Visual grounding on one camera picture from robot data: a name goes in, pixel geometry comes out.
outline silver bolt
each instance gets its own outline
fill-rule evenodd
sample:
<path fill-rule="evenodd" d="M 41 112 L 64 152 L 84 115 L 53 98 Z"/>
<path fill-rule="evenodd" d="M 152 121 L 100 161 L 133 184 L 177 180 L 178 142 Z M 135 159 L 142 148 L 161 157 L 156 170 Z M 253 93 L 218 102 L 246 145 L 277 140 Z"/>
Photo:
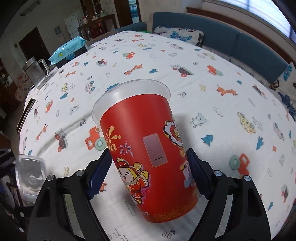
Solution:
<path fill-rule="evenodd" d="M 84 170 L 79 170 L 79 171 L 77 171 L 77 172 L 76 172 L 76 175 L 77 175 L 78 177 L 83 176 L 83 175 L 84 175 Z"/>
<path fill-rule="evenodd" d="M 49 175 L 48 177 L 47 177 L 47 180 L 48 181 L 52 181 L 54 179 L 54 175 Z"/>
<path fill-rule="evenodd" d="M 214 171 L 215 176 L 220 177 L 222 176 L 222 172 L 220 172 L 219 170 Z"/>
<path fill-rule="evenodd" d="M 251 177 L 250 176 L 244 176 L 244 179 L 249 182 L 251 180 Z"/>

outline patterned tablecloth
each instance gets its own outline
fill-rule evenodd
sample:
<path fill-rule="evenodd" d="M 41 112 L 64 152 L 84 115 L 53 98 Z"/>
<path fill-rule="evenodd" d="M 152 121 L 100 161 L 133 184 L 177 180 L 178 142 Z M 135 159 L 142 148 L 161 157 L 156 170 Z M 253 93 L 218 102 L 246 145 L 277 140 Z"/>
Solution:
<path fill-rule="evenodd" d="M 91 117 L 96 100 L 129 80 L 158 80 L 171 91 L 185 149 L 227 176 L 250 174 L 274 237 L 296 197 L 296 123 L 281 102 L 237 66 L 177 39 L 126 31 L 93 45 L 29 93 L 26 101 L 36 103 L 20 134 L 20 153 L 43 158 L 57 178 L 84 169 L 102 153 L 89 142 L 103 136 Z M 112 164 L 91 203 L 110 240 L 188 240 L 207 200 L 199 195 L 195 208 L 174 221 L 148 223 Z"/>

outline blue wipes package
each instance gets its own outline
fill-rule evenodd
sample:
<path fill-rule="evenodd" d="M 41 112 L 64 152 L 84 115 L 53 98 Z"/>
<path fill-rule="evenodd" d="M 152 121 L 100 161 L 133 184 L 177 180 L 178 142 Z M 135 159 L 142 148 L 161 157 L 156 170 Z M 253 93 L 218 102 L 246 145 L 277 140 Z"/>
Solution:
<path fill-rule="evenodd" d="M 80 36 L 71 39 L 52 54 L 52 56 L 48 59 L 51 61 L 50 65 L 56 64 L 66 57 L 69 58 L 69 60 L 71 60 L 71 58 L 73 59 L 75 57 L 74 52 L 82 48 L 85 42 L 86 40 Z"/>

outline blue sofa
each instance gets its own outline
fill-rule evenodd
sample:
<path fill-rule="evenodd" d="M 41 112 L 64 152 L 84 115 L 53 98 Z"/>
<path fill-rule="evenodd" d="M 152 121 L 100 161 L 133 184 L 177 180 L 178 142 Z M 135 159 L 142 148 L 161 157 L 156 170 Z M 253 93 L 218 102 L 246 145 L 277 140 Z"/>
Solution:
<path fill-rule="evenodd" d="M 152 30 L 158 26 L 201 30 L 204 33 L 202 46 L 236 58 L 270 83 L 273 83 L 288 66 L 278 54 L 254 37 L 212 19 L 185 13 L 155 12 Z M 116 29 L 116 31 L 126 30 L 146 31 L 147 25 L 140 22 Z"/>

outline pitcher handle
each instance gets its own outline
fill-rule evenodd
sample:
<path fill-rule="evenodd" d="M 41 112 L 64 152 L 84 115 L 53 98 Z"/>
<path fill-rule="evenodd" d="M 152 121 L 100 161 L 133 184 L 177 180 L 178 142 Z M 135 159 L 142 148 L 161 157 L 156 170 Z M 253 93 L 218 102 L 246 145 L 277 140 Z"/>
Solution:
<path fill-rule="evenodd" d="M 37 63 L 40 63 L 40 62 L 42 62 L 42 64 L 44 65 L 46 72 L 47 72 L 46 77 L 48 77 L 50 70 L 49 70 L 47 63 L 44 61 L 44 59 L 39 60 Z"/>

